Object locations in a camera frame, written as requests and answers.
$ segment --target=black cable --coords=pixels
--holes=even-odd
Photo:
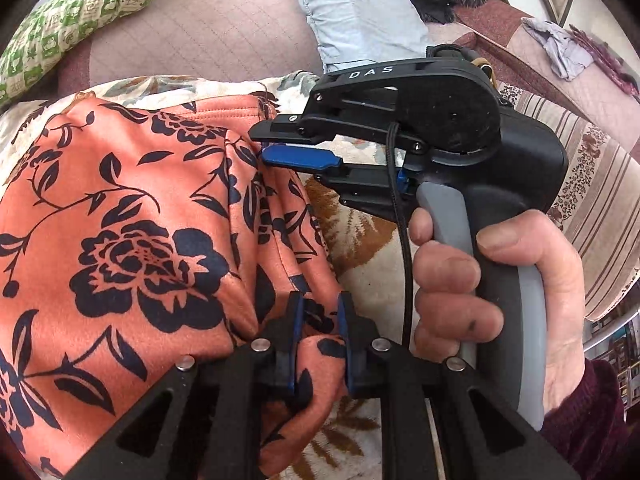
[[[404,267],[404,316],[402,317],[402,346],[409,348],[411,341],[411,325],[414,319],[414,270],[407,234],[406,218],[402,207],[402,198],[398,191],[398,174],[396,173],[396,134],[399,124],[393,121],[386,131],[386,174],[391,188],[391,203],[398,224],[400,248],[402,249],[402,265]]]

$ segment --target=human hand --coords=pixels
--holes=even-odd
[[[433,222],[417,209],[409,236],[419,246],[414,279],[420,286],[415,307],[420,322],[414,341],[419,356],[442,362],[461,341],[485,343],[502,330],[502,311],[469,295],[480,281],[480,266],[468,254],[432,240]],[[582,326],[584,277],[577,251],[540,211],[530,210],[482,229],[478,248],[491,260],[512,266],[536,265],[546,302],[545,413],[560,406],[584,374]]]

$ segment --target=green and white fabric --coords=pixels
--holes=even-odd
[[[0,57],[0,106],[51,70],[79,41],[150,0],[51,0],[29,14]]]

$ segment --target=screw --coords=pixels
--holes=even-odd
[[[378,339],[374,339],[371,342],[371,347],[376,352],[386,352],[391,348],[391,342],[389,341],[389,339],[379,337]]]
[[[194,364],[196,359],[192,355],[183,355],[175,362],[175,367],[181,372],[187,372],[193,368]]]
[[[447,368],[452,372],[461,372],[466,368],[466,363],[459,357],[450,357],[447,359]]]
[[[251,350],[254,352],[266,352],[269,348],[271,348],[271,341],[263,337],[251,341]]]

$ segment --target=orange floral cloth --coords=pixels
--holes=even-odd
[[[264,410],[260,468],[302,452],[344,389],[340,293],[295,172],[266,169],[256,96],[148,112],[80,96],[0,202],[0,418],[33,465],[74,463],[178,356],[223,358],[305,293],[302,406]]]

